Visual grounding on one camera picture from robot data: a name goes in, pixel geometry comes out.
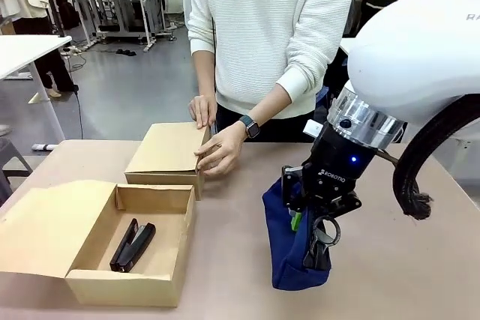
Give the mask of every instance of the blue fabric bag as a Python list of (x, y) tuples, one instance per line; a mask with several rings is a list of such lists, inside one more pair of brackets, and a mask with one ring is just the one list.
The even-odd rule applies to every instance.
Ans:
[[(299, 185), (294, 189), (299, 192)], [(282, 201), (281, 179), (263, 194), (263, 204), (270, 239), (273, 287), (297, 291), (326, 283), (330, 270), (316, 271), (303, 266), (310, 242), (308, 210), (302, 214), (298, 231), (294, 232), (292, 217)]]

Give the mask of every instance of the cardboard box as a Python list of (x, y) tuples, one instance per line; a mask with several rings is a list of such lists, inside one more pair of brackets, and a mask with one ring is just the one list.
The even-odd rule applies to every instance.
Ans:
[[(0, 271), (65, 278), (89, 305), (176, 307), (194, 219), (192, 186), (77, 181), (33, 189), (0, 220)], [(128, 274), (110, 260), (131, 220), (156, 234)]]
[(210, 137), (195, 123), (153, 124), (125, 170), (129, 184), (194, 185), (201, 199), (203, 176), (194, 152)]

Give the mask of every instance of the woman's left hand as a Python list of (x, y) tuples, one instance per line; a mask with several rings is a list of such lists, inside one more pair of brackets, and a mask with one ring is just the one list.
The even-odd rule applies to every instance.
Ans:
[(195, 153), (195, 155), (202, 157), (208, 151), (215, 149), (209, 156), (199, 161), (198, 170), (202, 170), (207, 176), (228, 173), (235, 166), (246, 138), (245, 125), (240, 121), (213, 135)]

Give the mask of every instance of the black stapler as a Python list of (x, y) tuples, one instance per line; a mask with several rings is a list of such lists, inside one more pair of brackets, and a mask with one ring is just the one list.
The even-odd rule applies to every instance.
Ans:
[(110, 261), (112, 271), (130, 272), (149, 246), (154, 235), (155, 225), (147, 223), (147, 225), (139, 227), (137, 219), (133, 219)]

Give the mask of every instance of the black pants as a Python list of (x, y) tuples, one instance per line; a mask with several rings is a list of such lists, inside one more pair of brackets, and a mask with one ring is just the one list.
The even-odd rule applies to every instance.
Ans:
[[(248, 142), (313, 142), (314, 138), (304, 134), (303, 129), (309, 119), (313, 119), (314, 112), (288, 119), (272, 119), (261, 128), (260, 134)], [(217, 131), (222, 131), (237, 122), (242, 115), (237, 112), (218, 106)]]
[[(47, 17), (18, 19), (13, 22), (13, 28), (17, 34), (52, 34), (50, 22)], [(45, 88), (52, 88), (52, 79), (48, 75), (50, 72), (55, 80), (58, 91), (73, 91), (74, 84), (70, 74), (65, 67), (62, 57), (58, 50), (53, 50), (41, 58), (35, 60), (40, 78)]]
[(369, 7), (365, 3), (361, 5), (361, 16), (358, 24), (358, 30), (363, 28), (363, 25), (367, 24), (368, 20), (372, 19), (382, 9), (376, 9), (375, 7)]

